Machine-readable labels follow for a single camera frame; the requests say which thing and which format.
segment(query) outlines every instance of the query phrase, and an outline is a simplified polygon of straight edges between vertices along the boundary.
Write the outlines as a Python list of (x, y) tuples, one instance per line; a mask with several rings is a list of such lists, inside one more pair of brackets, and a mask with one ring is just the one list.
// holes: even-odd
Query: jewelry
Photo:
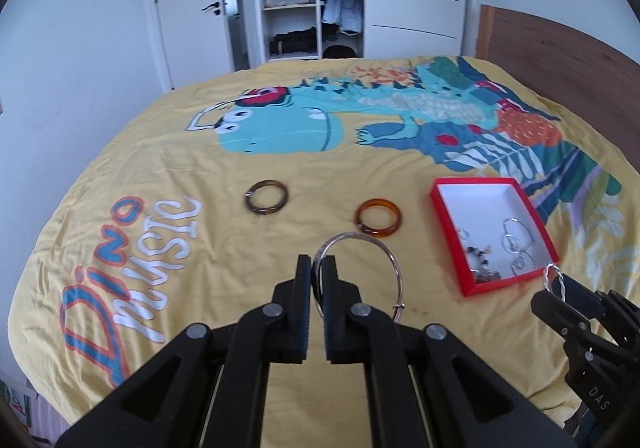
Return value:
[[(509, 222), (516, 222), (522, 227), (523, 230), (527, 232), (527, 235), (529, 235), (529, 241), (526, 243), (526, 245), (524, 245), (524, 247), (521, 247), (518, 244), (518, 238), (516, 237), (516, 235), (510, 234)], [(531, 256), (531, 253), (529, 251), (530, 248), (533, 246), (533, 243), (535, 242), (533, 238), (533, 234), (531, 233), (531, 231), (529, 231), (529, 228), (527, 228), (524, 224), (522, 224), (522, 222), (520, 222), (518, 219), (515, 219), (513, 217), (504, 219), (504, 221), (502, 222), (502, 228), (504, 229), (504, 235), (502, 236), (502, 240), (501, 240), (502, 247), (508, 253), (516, 255), (516, 258), (511, 263), (511, 272), (515, 276), (518, 275), (518, 270), (522, 270), (526, 265), (526, 259), (525, 259), (526, 256), (529, 257), (529, 260), (533, 265), (533, 269), (537, 269), (538, 265), (536, 261), (533, 259), (533, 256)]]
[(489, 261), (484, 258), (486, 254), (491, 253), (491, 246), (485, 247), (484, 250), (480, 250), (478, 248), (473, 248), (470, 246), (466, 248), (465, 253), (472, 254), (478, 258), (479, 269), (469, 268), (469, 271), (473, 273), (476, 284), (492, 282), (494, 280), (500, 280), (502, 278), (500, 272), (492, 271), (491, 269), (489, 269)]
[(391, 261), (391, 265), (394, 267), (394, 271), (396, 272), (396, 282), (398, 284), (398, 298), (393, 306), (393, 320), (395, 323), (398, 323), (402, 316), (402, 310), (404, 309), (404, 303), (402, 303), (402, 274), (400, 273), (398, 262), (384, 242), (375, 237), (370, 237), (369, 235), (358, 232), (345, 232), (335, 235), (335, 237), (331, 237), (320, 247), (318, 251), (316, 251), (316, 254), (314, 255), (314, 261), (311, 265), (311, 279), (312, 287), (314, 288), (313, 293), (314, 299), (316, 300), (316, 307), (318, 308), (321, 318), (324, 320), (324, 312), (322, 311), (322, 277), (320, 276), (320, 266), (322, 265), (322, 261), (324, 260), (327, 251), (329, 251), (329, 248), (336, 242), (340, 242), (346, 238), (356, 238), (357, 240), (364, 240), (365, 242), (375, 244), (386, 253), (386, 256), (388, 256)]
[[(274, 204), (273, 206), (269, 206), (268, 208), (260, 208), (260, 206), (255, 206), (252, 202), (252, 199), (260, 188), (264, 188), (265, 186), (275, 186), (282, 191), (282, 197), (280, 200)], [(275, 212), (279, 212), (284, 208), (284, 205), (287, 204), (289, 200), (289, 190), (284, 186), (280, 181), (266, 180), (260, 181), (259, 183), (254, 184), (247, 190), (247, 193), (244, 194), (244, 203), (246, 207), (249, 208), (253, 213), (257, 213), (258, 215), (270, 215)]]
[(545, 289), (549, 291), (549, 293), (554, 294), (551, 289), (552, 282), (549, 281), (549, 269), (553, 269), (556, 272), (556, 277), (560, 282), (560, 300), (566, 302), (566, 287), (564, 286), (564, 276), (562, 275), (562, 271), (560, 271), (560, 268), (558, 268), (558, 265), (554, 264), (553, 262), (547, 264), (545, 266), (545, 270), (542, 272), (542, 276), (545, 280)]
[[(396, 220), (388, 228), (378, 229), (367, 226), (362, 222), (362, 213), (364, 212), (364, 210), (366, 210), (367, 208), (371, 208), (372, 206), (382, 206), (383, 208), (388, 208), (389, 210), (391, 210)], [(400, 211), (400, 208), (386, 199), (369, 199), (359, 206), (353, 219), (356, 227), (364, 234), (371, 235), (372, 237), (383, 238), (388, 237), (389, 235), (393, 235), (398, 230), (398, 228), (402, 224), (402, 212)]]

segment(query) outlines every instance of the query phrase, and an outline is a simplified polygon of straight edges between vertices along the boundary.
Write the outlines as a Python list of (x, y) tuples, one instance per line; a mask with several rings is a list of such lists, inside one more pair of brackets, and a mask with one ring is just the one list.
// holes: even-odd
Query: white door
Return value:
[(233, 70), (224, 0), (158, 0), (157, 8), (174, 88)]

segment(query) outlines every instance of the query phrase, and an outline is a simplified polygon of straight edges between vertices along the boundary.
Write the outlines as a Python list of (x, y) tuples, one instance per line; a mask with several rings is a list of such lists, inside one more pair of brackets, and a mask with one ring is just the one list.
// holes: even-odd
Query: box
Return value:
[[(547, 264), (559, 262), (540, 216), (514, 179), (436, 179), (431, 200), (464, 296), (530, 280), (541, 275)], [(484, 251), (487, 246), (490, 252), (483, 256), (468, 252), (469, 248)], [(499, 279), (476, 282), (472, 269), (481, 271), (483, 259), (488, 261), (484, 268), (499, 272)]]
[(25, 430), (32, 427), (31, 407), (36, 393), (0, 370), (0, 397), (4, 398)]

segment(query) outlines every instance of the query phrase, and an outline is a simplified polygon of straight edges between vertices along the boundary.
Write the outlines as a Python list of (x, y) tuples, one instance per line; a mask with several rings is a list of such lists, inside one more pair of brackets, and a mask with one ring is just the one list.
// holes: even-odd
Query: orange translucent bangle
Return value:
[[(364, 210), (373, 206), (382, 206), (383, 208), (388, 208), (389, 210), (391, 210), (394, 217), (396, 218), (394, 223), (388, 228), (383, 228), (381, 230), (377, 228), (371, 228), (370, 226), (364, 224), (362, 222), (362, 213), (364, 212)], [(402, 224), (402, 212), (400, 211), (400, 208), (386, 199), (369, 199), (368, 201), (364, 201), (356, 210), (354, 222), (356, 224), (356, 227), (364, 234), (379, 238), (388, 237), (389, 235), (393, 235)]]

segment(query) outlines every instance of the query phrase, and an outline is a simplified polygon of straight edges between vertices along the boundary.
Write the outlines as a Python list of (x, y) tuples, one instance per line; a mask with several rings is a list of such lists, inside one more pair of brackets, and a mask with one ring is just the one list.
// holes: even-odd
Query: red box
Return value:
[[(531, 280), (541, 275), (548, 263), (559, 262), (558, 253), (546, 232), (545, 225), (516, 180), (501, 177), (444, 177), (436, 179), (430, 196), (449, 245), (464, 296)], [(469, 245), (482, 248), (482, 238), (486, 238), (487, 235), (495, 235), (495, 242), (499, 231), (498, 222), (504, 227), (504, 221), (512, 217), (519, 220), (520, 226), (526, 227), (532, 244), (536, 244), (536, 250), (531, 257), (536, 269), (516, 275), (510, 266), (512, 273), (505, 278), (477, 284), (465, 248)], [(468, 228), (474, 230), (470, 236), (475, 235), (475, 244), (462, 243), (458, 230), (462, 227), (463, 221), (466, 222), (463, 227), (465, 231)], [(498, 254), (502, 255), (503, 263), (514, 258), (508, 258), (508, 252), (499, 251)]]

